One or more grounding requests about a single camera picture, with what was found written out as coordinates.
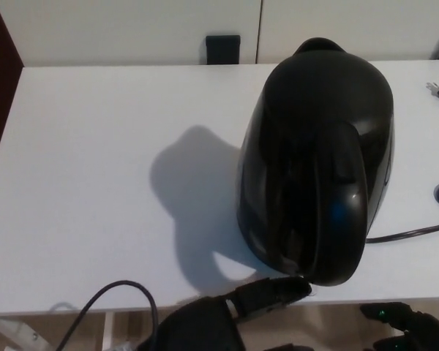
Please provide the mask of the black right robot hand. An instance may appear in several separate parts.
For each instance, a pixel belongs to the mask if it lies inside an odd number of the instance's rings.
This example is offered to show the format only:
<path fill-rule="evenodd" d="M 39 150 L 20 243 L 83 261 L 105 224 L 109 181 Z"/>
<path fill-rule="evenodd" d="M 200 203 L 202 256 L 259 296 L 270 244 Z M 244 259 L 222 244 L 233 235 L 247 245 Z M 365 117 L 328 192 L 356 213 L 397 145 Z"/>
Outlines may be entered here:
<path fill-rule="evenodd" d="M 402 331 L 400 336 L 376 341 L 373 350 L 439 350 L 439 319 L 431 314 L 402 302 L 365 303 L 359 308 L 368 320 Z"/>

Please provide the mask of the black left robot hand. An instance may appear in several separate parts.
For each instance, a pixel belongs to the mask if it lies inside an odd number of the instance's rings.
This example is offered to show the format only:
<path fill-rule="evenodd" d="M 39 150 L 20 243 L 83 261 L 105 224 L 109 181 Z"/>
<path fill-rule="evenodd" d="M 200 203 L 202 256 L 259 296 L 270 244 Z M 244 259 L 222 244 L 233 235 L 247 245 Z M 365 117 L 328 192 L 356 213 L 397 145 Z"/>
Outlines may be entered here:
<path fill-rule="evenodd" d="M 175 310 L 137 350 L 245 350 L 237 324 L 306 298 L 301 277 L 261 279 L 228 294 L 207 296 Z"/>

